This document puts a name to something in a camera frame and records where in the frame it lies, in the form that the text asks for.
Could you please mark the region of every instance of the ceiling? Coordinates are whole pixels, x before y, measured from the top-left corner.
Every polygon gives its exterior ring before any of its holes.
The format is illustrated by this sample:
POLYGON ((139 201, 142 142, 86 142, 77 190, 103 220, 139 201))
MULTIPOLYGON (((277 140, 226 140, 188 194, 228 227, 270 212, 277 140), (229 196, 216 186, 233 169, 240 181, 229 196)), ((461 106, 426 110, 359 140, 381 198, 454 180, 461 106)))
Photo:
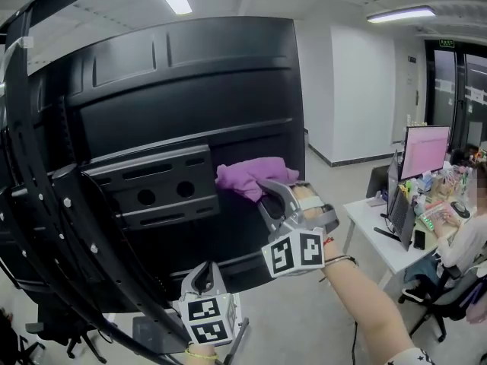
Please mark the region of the ceiling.
MULTIPOLYGON (((0 0, 0 23, 29 0, 0 0)), ((303 19, 323 0, 188 0, 193 13, 176 16, 164 0, 80 0, 32 30, 30 70, 107 37, 155 24, 198 17, 257 15, 303 19)), ((354 5, 364 17, 390 9, 430 5, 437 17, 407 21, 418 37, 487 42, 487 0, 327 0, 354 5)))

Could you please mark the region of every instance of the laptop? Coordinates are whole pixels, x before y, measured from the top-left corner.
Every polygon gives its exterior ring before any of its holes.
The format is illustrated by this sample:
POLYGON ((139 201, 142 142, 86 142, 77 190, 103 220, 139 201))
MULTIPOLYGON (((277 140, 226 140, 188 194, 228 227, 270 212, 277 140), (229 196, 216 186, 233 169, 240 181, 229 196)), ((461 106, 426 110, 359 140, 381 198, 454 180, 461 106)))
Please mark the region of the laptop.
POLYGON ((396 189, 399 185, 399 155, 397 151, 394 153, 393 160, 390 162, 389 169, 387 170, 387 216, 394 206, 394 200, 396 199, 396 189))
POLYGON ((399 186, 394 192, 394 200, 388 218, 404 249, 409 250, 416 216, 414 209, 399 186))

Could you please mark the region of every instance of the phone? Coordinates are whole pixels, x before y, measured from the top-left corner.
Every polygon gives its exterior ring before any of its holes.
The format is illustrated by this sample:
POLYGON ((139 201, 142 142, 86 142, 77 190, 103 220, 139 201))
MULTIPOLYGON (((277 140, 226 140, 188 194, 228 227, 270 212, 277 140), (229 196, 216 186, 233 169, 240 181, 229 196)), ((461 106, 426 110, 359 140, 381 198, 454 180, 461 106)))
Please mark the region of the phone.
POLYGON ((425 249, 425 237, 426 234, 423 231, 415 230, 414 232, 414 244, 412 247, 419 250, 425 249))

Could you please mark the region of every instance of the glass door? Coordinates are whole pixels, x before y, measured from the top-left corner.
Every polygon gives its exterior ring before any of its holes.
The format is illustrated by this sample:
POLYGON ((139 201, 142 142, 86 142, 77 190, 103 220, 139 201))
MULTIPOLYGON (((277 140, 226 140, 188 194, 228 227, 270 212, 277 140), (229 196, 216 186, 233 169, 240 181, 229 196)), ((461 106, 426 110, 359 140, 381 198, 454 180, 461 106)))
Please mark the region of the glass door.
POLYGON ((487 58, 465 55, 466 115, 462 144, 487 146, 487 58))
POLYGON ((455 52, 434 51, 434 104, 432 125, 454 126, 457 89, 457 61, 455 52))
POLYGON ((425 121, 450 127, 449 151, 487 147, 487 46, 427 40, 425 121))

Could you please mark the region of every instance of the red bracelet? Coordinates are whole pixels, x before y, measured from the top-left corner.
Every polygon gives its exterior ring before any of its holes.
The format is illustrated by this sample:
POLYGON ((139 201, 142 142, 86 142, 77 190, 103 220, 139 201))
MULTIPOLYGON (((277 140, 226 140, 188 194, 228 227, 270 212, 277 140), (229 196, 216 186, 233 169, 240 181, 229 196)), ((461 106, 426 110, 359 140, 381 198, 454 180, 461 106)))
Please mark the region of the red bracelet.
POLYGON ((333 242, 334 239, 332 236, 329 236, 328 238, 326 238, 324 241, 323 241, 323 246, 325 246, 327 243, 330 243, 330 242, 333 242))

